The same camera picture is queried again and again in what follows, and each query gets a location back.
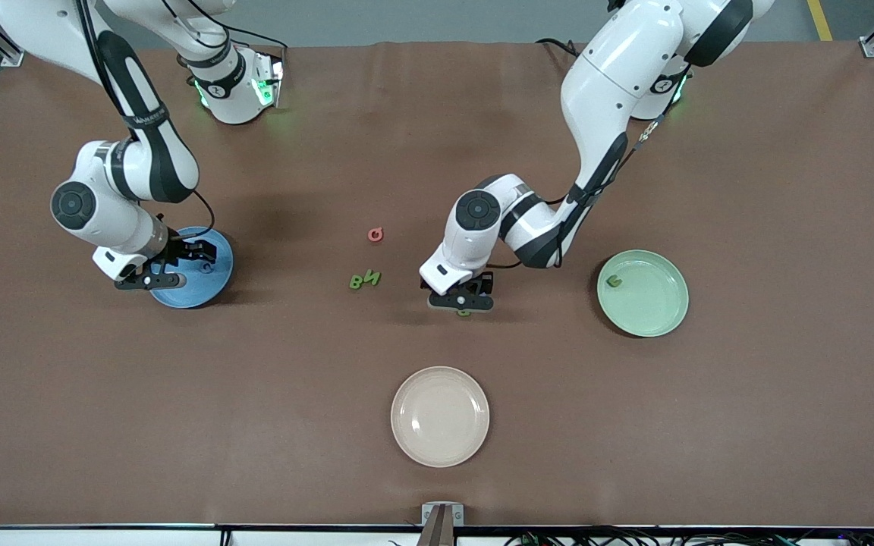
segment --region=gray floor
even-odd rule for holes
[[[856,39],[874,24],[874,0],[822,2],[836,39]],[[135,48],[165,46],[148,30],[114,17],[98,4],[111,27]],[[243,0],[221,19],[292,46],[532,42],[547,36],[585,42],[608,20],[605,4],[601,0]],[[806,0],[777,0],[770,13],[750,28],[748,40],[818,40]]]

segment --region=green plate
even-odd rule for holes
[[[599,273],[597,291],[610,321],[641,337],[673,331],[690,307],[687,282],[677,266],[640,249],[610,258]]]

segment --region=brown table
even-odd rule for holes
[[[874,59],[852,42],[745,44],[698,70],[565,267],[499,273],[497,309],[471,318],[428,310],[417,266],[485,176],[567,190],[567,58],[299,49],[284,108],[225,127],[173,52],[142,56],[237,273],[194,311],[114,290],[49,196],[124,128],[71,73],[3,72],[0,524],[400,522],[457,500],[472,524],[874,525]],[[149,207],[205,221],[196,199]],[[664,338],[594,303],[597,267],[632,248],[690,285]],[[381,284],[350,290],[368,268]],[[437,364],[492,404],[454,469],[389,431],[396,388]]]

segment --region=yellow stripe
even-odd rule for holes
[[[808,10],[811,11],[811,18],[815,21],[819,40],[831,42],[832,31],[828,28],[828,20],[825,19],[825,10],[822,10],[822,3],[819,0],[808,0]]]

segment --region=white plate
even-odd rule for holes
[[[389,411],[400,449],[434,469],[470,459],[485,442],[489,424],[488,397],[478,381],[447,366],[420,370],[403,381]]]

